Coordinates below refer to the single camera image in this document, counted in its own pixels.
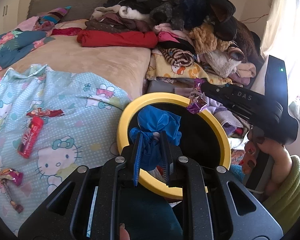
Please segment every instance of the red candy wrapper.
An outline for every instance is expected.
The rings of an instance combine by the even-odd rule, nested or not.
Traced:
[[[42,109],[42,107],[38,107],[37,109],[32,110],[31,112],[27,113],[27,116],[34,117],[55,117],[55,116],[63,116],[63,111],[59,110],[50,110],[50,109]]]
[[[23,134],[21,143],[18,147],[18,153],[28,159],[30,157],[33,145],[37,140],[37,137],[40,133],[40,130],[43,126],[43,120],[40,117],[35,116],[32,118],[29,127],[26,132]]]
[[[193,91],[190,93],[190,103],[189,106],[186,107],[191,114],[202,112],[208,106],[208,103],[202,99],[202,83],[204,83],[203,79],[196,78],[194,80]]]

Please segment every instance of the red folded clothing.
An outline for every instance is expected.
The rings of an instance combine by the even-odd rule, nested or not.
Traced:
[[[82,29],[78,27],[71,27],[65,29],[53,29],[51,35],[76,36],[80,31],[82,31]]]
[[[237,129],[235,129],[234,133],[238,134],[238,135],[242,135],[243,134],[243,129],[242,128],[239,128],[237,127]]]
[[[124,46],[153,49],[158,43],[158,38],[154,32],[108,33],[82,30],[78,34],[77,41],[82,47]]]

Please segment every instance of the floral pillowcase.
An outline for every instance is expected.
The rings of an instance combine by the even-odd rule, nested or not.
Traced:
[[[39,48],[54,38],[51,32],[13,30],[0,35],[0,70],[22,59],[31,51]]]

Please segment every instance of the metal screw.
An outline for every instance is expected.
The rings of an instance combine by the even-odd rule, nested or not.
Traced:
[[[118,156],[115,159],[116,163],[123,163],[126,159],[123,156]]]
[[[217,167],[217,172],[219,172],[219,173],[225,173],[226,172],[226,168],[224,166],[218,166]]]
[[[86,166],[80,166],[80,167],[78,167],[77,171],[79,173],[85,173],[87,171],[87,167]]]
[[[186,156],[180,156],[178,158],[178,160],[181,162],[181,163],[187,163],[189,161],[189,159],[186,157]]]

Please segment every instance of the light blue polka dot fabric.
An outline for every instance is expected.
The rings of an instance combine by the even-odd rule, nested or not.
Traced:
[[[94,168],[118,154],[116,130],[127,93],[93,73],[53,71],[38,64],[20,74],[9,69],[0,81],[0,170],[24,174],[10,183],[18,214],[0,189],[0,217],[15,234],[42,201],[80,165]],[[29,159],[17,153],[30,123],[26,113],[37,107],[64,112],[44,118]]]

